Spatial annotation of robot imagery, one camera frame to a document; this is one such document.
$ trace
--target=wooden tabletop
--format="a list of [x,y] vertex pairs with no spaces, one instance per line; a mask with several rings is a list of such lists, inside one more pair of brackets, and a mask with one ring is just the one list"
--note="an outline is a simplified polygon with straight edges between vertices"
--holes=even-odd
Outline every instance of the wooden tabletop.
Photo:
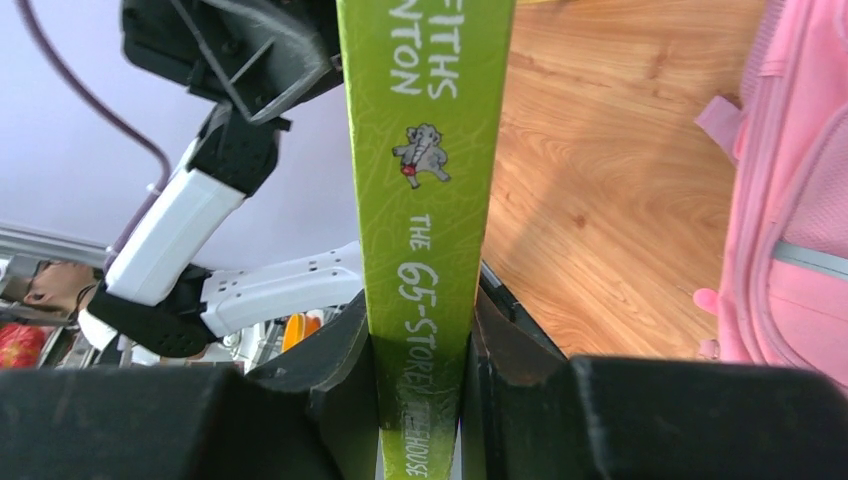
[[516,12],[484,258],[566,354],[694,358],[734,169],[693,119],[738,92],[764,0],[538,1]]

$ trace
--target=orange object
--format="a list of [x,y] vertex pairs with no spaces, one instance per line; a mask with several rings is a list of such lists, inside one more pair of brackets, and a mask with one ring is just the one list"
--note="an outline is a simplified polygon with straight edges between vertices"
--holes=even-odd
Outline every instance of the orange object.
[[36,327],[10,323],[0,327],[0,368],[27,368],[38,364],[47,335]]
[[289,317],[286,331],[283,333],[283,353],[303,341],[304,338],[315,333],[321,328],[321,319],[310,317],[303,313],[295,313]]

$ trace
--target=elephant illustration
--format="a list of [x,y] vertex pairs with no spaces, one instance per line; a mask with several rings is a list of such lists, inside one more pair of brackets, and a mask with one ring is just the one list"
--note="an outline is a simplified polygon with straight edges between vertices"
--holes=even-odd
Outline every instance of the elephant illustration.
[[430,172],[442,182],[450,181],[450,175],[443,169],[448,163],[448,154],[439,146],[442,134],[436,127],[428,123],[422,123],[418,128],[409,127],[406,138],[409,144],[393,148],[392,154],[401,157],[400,171],[413,189],[421,186],[418,183],[421,172]]

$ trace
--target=red object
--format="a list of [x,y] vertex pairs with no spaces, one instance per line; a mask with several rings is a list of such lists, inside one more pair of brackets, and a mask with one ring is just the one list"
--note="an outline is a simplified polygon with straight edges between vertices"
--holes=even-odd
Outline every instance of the red object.
[[47,335],[40,328],[11,323],[0,327],[0,368],[27,368],[38,364]]

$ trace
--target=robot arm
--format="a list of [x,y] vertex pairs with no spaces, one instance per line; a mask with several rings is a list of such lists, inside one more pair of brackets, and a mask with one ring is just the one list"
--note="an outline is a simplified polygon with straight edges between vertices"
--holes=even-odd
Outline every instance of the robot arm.
[[124,0],[136,65],[218,102],[118,254],[88,312],[152,352],[188,357],[258,322],[349,302],[358,242],[253,271],[191,260],[276,166],[279,117],[341,83],[334,0]]

